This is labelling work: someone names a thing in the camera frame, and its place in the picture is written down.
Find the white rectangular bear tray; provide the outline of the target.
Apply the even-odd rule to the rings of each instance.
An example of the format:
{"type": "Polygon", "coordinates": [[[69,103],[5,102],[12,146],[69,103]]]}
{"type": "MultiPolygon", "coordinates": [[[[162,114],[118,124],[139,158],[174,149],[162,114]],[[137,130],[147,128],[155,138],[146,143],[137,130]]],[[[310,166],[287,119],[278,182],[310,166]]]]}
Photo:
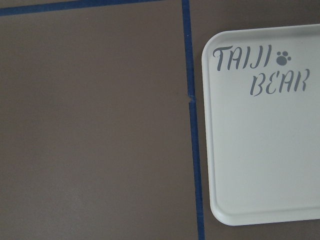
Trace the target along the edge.
{"type": "Polygon", "coordinates": [[[320,217],[320,26],[224,31],[202,80],[210,208],[229,226],[320,217]]]}

